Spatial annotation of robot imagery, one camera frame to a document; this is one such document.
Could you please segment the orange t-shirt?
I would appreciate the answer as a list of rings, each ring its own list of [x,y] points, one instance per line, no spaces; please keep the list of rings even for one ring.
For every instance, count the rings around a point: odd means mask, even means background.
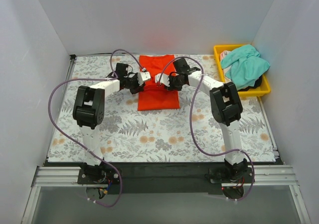
[[[139,62],[151,75],[151,80],[146,82],[144,91],[139,93],[138,111],[179,109],[179,97],[177,91],[167,91],[163,86],[155,83],[155,75],[165,70],[165,74],[175,71],[174,66],[165,68],[168,62],[174,59],[174,55],[146,56],[141,55]]]

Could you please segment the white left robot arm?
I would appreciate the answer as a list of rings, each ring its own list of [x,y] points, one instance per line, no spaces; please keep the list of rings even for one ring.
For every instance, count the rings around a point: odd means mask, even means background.
[[[130,90],[131,94],[139,93],[144,90],[146,82],[151,80],[145,68],[136,73],[128,69],[128,64],[117,63],[115,71],[108,74],[105,80],[90,86],[80,86],[77,90],[73,119],[82,133],[83,145],[87,147],[84,163],[88,166],[98,166],[104,159],[99,132],[104,119],[106,97],[122,89]]]

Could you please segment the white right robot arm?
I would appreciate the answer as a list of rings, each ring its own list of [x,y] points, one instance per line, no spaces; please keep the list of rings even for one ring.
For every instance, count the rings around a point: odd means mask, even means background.
[[[189,126],[192,140],[197,149],[206,156],[224,156],[226,179],[231,183],[239,182],[248,170],[249,155],[242,149],[239,121],[243,111],[237,88],[233,82],[223,83],[204,73],[203,66],[195,59],[187,56],[176,57],[171,60],[156,75],[157,85],[163,85],[168,91],[181,91],[184,85],[195,87],[192,97]],[[225,151],[210,154],[200,148],[192,126],[192,111],[198,91],[202,91],[210,98],[213,118],[222,130]]]

